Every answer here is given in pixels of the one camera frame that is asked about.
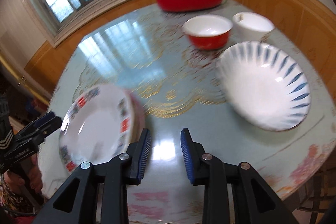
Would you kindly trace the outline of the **person left hand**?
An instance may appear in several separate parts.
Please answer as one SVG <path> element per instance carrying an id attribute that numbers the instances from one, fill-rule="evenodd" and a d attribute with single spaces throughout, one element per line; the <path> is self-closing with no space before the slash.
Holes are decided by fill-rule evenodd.
<path id="1" fill-rule="evenodd" d="M 42 174 L 38 167 L 37 155 L 31 156 L 32 167 L 29 170 L 28 178 L 30 180 L 30 188 L 33 189 L 36 193 L 40 193 L 43 187 L 42 183 Z M 7 171 L 4 175 L 5 183 L 8 185 L 10 190 L 15 194 L 21 194 L 21 186 L 25 185 L 25 181 L 15 173 Z"/>

